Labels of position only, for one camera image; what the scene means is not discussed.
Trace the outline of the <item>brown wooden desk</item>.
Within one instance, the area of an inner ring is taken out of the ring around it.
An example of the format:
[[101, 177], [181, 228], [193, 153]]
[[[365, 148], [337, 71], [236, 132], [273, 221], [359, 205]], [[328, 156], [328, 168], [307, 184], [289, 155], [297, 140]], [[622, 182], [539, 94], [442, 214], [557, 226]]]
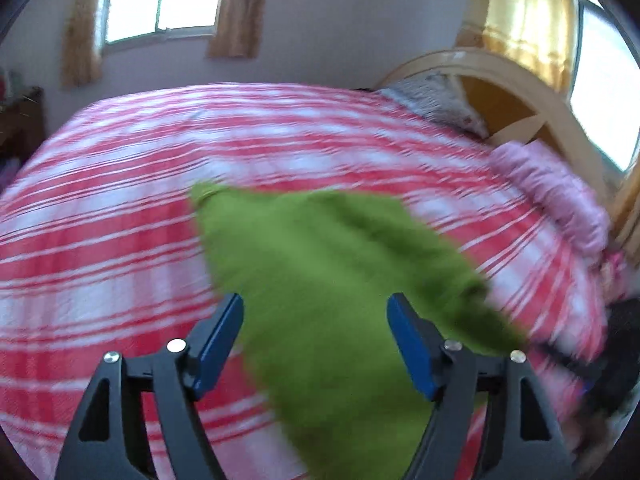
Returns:
[[43, 88], [27, 87], [1, 102], [1, 162], [16, 159], [22, 168], [46, 140], [43, 97]]

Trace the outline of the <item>beige right curtain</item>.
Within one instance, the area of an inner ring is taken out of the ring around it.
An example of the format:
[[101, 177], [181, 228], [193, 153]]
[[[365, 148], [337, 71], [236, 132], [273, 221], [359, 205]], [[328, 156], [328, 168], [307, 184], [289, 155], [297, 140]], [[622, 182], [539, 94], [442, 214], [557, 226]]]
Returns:
[[208, 58], [257, 58], [265, 0], [219, 0]]

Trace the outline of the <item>pink quilt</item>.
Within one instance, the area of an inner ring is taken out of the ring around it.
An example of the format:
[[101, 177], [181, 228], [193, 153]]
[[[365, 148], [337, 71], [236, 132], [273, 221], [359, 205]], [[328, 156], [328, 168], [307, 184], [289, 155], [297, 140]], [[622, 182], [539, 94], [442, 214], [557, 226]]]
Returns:
[[593, 189], [547, 144], [506, 142], [490, 152], [489, 165], [541, 207], [588, 263], [601, 260], [610, 217]]

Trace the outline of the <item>cream wooden headboard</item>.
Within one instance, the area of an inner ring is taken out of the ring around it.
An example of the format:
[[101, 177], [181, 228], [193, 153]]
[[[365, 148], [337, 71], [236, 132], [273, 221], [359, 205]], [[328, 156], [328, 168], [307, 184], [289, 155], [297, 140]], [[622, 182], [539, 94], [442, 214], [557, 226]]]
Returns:
[[611, 201], [603, 162], [564, 98], [526, 68], [477, 48], [428, 52], [394, 68], [376, 85], [440, 73], [483, 118], [488, 143], [543, 140], [581, 177], [601, 205]]

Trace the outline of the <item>yellow curtain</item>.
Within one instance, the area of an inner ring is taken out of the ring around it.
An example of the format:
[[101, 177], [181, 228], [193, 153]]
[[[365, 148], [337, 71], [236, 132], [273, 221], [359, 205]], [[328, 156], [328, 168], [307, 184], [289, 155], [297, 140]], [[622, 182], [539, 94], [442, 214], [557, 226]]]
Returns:
[[576, 34], [574, 0], [466, 0], [456, 45], [508, 58], [567, 96]]

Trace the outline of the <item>striped grey pillow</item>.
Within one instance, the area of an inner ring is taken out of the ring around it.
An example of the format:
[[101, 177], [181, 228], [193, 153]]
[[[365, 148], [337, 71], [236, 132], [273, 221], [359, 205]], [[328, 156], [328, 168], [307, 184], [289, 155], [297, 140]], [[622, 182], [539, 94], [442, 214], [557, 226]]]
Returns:
[[394, 81], [379, 88], [376, 93], [430, 122], [472, 133], [482, 140], [489, 138], [489, 131], [480, 114], [459, 96], [450, 79], [439, 72], [422, 73]]

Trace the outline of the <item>green striped knit sweater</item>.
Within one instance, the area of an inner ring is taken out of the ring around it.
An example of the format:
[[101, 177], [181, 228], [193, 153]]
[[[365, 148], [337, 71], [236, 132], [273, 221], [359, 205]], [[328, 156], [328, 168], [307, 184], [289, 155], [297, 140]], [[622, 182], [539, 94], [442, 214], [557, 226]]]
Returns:
[[246, 368], [316, 479], [397, 479], [431, 414], [386, 321], [400, 292], [440, 332], [484, 353], [523, 338], [443, 237], [384, 194], [191, 192], [216, 289], [245, 304]]

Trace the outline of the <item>beige curtain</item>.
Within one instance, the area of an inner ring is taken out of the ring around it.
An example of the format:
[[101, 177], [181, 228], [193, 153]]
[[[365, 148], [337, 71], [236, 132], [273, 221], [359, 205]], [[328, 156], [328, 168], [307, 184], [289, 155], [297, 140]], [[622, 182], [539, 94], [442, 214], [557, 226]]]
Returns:
[[93, 84], [102, 74], [105, 0], [74, 0], [66, 20], [61, 58], [64, 88]]
[[219, 0], [208, 58], [257, 58], [265, 0]]

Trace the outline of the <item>red white plaid bedsheet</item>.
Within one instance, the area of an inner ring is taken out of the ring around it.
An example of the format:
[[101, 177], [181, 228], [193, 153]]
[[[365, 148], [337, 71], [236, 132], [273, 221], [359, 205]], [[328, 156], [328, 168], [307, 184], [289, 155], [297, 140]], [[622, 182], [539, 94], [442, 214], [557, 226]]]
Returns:
[[1, 425], [37, 477], [53, 477], [105, 352], [151, 352], [212, 310], [189, 200], [201, 180], [401, 197], [524, 330], [601, 351], [598, 274], [468, 136], [376, 93], [301, 84], [119, 96], [70, 118], [1, 197]]

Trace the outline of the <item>side window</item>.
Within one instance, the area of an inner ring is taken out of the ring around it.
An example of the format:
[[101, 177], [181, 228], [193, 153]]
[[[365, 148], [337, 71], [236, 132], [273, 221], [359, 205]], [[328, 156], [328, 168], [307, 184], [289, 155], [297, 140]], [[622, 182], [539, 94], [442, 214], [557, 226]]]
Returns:
[[616, 170], [639, 151], [639, 65], [599, 0], [575, 0], [576, 68], [570, 106], [591, 143]]

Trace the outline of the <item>beige left curtain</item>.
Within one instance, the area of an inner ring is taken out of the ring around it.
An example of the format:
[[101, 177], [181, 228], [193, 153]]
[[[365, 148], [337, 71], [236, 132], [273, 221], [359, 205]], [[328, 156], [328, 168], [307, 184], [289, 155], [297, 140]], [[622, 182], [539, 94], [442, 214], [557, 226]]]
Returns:
[[102, 74], [105, 0], [74, 0], [66, 20], [61, 58], [64, 88], [93, 84]]

